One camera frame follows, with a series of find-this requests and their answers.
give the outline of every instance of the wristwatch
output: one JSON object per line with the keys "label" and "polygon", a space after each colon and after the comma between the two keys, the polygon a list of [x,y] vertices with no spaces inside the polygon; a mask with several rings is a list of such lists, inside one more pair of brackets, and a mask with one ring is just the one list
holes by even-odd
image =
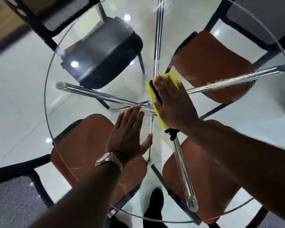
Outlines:
{"label": "wristwatch", "polygon": [[113,154],[112,152],[105,153],[103,156],[101,156],[97,161],[95,166],[99,166],[103,164],[104,162],[113,162],[117,167],[119,168],[120,172],[122,172],[123,165],[122,162],[118,159],[118,157]]}

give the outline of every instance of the person's right arm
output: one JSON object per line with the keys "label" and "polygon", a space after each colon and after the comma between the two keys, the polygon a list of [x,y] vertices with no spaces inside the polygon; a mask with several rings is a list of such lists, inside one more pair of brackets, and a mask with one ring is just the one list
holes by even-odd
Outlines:
{"label": "person's right arm", "polygon": [[247,192],[285,220],[285,150],[200,120],[181,82],[178,89],[169,78],[158,76],[153,84],[162,104],[153,103],[167,126],[204,148]]}

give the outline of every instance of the forearm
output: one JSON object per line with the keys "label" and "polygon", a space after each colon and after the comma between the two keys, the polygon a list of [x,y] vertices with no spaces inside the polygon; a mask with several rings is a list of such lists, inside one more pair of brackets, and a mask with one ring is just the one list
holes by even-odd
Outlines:
{"label": "forearm", "polygon": [[110,198],[119,177],[120,171],[114,163],[100,165],[31,228],[104,227]]}
{"label": "forearm", "polygon": [[182,132],[225,166],[244,189],[285,219],[285,150],[201,120],[186,128]]}

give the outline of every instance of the yellow cloth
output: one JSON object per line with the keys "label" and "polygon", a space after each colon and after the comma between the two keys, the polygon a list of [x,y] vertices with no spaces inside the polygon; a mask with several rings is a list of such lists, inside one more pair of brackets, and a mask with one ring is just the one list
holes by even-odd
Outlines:
{"label": "yellow cloth", "polygon": [[[178,78],[177,78],[177,74],[175,72],[169,72],[169,73],[166,73],[163,76],[166,76],[168,75],[170,77],[170,79],[172,80],[172,82],[174,83],[174,85],[178,88]],[[163,130],[167,130],[169,129],[169,127],[166,125],[166,123],[163,122],[163,120],[160,118],[160,115],[158,114],[158,111],[156,109],[156,107],[154,106],[153,104],[153,100],[156,99],[156,96],[155,96],[155,93],[150,85],[150,81],[146,81],[146,85],[147,85],[147,88],[148,88],[148,91],[149,91],[149,94],[150,94],[150,99],[151,99],[151,103],[152,103],[152,106],[156,112],[156,115],[157,115],[157,118],[158,118],[158,121],[159,123],[161,124],[161,126],[163,127]]]}

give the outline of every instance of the round glass tabletop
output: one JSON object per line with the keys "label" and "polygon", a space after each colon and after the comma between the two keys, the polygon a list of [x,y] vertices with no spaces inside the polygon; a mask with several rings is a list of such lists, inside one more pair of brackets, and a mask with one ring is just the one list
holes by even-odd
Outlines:
{"label": "round glass tabletop", "polygon": [[[124,170],[109,216],[120,209],[143,217],[158,187],[164,221],[212,223],[245,203],[251,196],[228,174],[192,164],[203,160],[194,156],[200,147],[182,133],[170,141],[153,115],[145,82],[176,72],[202,119],[285,148],[283,35],[263,21],[240,0],[103,0],[86,11],[56,37],[47,73],[53,164],[75,186],[105,152],[119,111],[141,103],[141,141],[152,131],[153,145]],[[207,161],[218,168],[211,157]],[[226,182],[214,180],[219,190],[211,188],[210,179],[222,181],[221,175]],[[245,205],[251,219],[260,206]]]}

